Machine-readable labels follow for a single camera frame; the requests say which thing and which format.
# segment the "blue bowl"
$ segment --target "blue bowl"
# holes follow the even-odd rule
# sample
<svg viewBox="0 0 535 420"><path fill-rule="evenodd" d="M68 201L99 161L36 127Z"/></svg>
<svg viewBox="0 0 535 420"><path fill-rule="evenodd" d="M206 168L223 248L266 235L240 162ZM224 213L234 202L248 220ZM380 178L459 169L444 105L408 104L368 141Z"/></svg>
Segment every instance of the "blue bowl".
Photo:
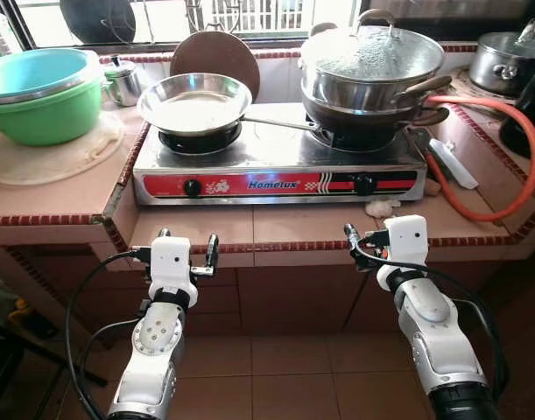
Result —
<svg viewBox="0 0 535 420"><path fill-rule="evenodd" d="M98 71L93 52L46 48L0 57L0 103L22 102L76 86Z"/></svg>

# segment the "black container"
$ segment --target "black container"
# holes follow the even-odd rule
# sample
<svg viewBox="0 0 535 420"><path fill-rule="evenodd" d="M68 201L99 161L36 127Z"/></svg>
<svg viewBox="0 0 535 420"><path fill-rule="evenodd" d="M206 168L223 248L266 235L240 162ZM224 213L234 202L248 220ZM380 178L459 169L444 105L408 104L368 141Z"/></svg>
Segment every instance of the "black container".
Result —
<svg viewBox="0 0 535 420"><path fill-rule="evenodd" d="M515 105L521 110L535 126L535 74L526 86ZM524 130L520 127L513 118L504 120L499 130L499 135L503 143L510 150L516 152L518 155L529 158L530 145Z"/></svg>

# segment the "frying pan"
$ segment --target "frying pan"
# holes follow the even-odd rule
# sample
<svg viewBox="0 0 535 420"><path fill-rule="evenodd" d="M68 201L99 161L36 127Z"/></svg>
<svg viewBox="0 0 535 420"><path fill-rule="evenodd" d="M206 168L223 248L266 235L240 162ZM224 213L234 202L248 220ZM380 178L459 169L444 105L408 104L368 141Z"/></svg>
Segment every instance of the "frying pan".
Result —
<svg viewBox="0 0 535 420"><path fill-rule="evenodd" d="M141 116L159 130L178 137L202 137L230 130L240 121L316 131L315 122L291 123L245 115L251 92L242 82L213 73L168 77L146 89L138 100Z"/></svg>

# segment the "white object on counter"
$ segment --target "white object on counter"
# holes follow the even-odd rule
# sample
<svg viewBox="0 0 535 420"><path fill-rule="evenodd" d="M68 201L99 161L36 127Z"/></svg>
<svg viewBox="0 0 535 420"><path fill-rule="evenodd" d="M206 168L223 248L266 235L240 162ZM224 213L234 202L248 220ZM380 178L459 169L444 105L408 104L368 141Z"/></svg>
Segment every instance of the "white object on counter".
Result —
<svg viewBox="0 0 535 420"><path fill-rule="evenodd" d="M387 199L370 201L366 203L364 211L368 216L376 217L377 219L382 219L384 217L390 217L393 213L395 207L400 207L401 202L396 199Z"/></svg>
<svg viewBox="0 0 535 420"><path fill-rule="evenodd" d="M479 186L479 183L471 176L471 173L469 173L466 167L461 164L452 151L450 151L450 149L448 149L442 142L439 142L436 138L431 138L428 147L430 147L442 163L446 165L460 186L469 190L473 190Z"/></svg>
<svg viewBox="0 0 535 420"><path fill-rule="evenodd" d="M36 186L72 177L113 155L123 133L122 121L109 112L101 112L96 126L85 135L54 146L23 146L0 133L0 182Z"/></svg>

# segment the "stove knob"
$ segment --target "stove knob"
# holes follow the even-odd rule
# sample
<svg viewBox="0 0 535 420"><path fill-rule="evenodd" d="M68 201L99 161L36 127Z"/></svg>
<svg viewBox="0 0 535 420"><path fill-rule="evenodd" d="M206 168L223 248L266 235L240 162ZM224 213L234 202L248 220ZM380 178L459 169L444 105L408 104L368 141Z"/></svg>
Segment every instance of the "stove knob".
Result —
<svg viewBox="0 0 535 420"><path fill-rule="evenodd" d="M183 191L188 197L194 199L201 194L201 182L199 182L197 179L188 179L183 185Z"/></svg>
<svg viewBox="0 0 535 420"><path fill-rule="evenodd" d="M377 187L377 181L370 175L355 177L355 191L358 195L371 195Z"/></svg>

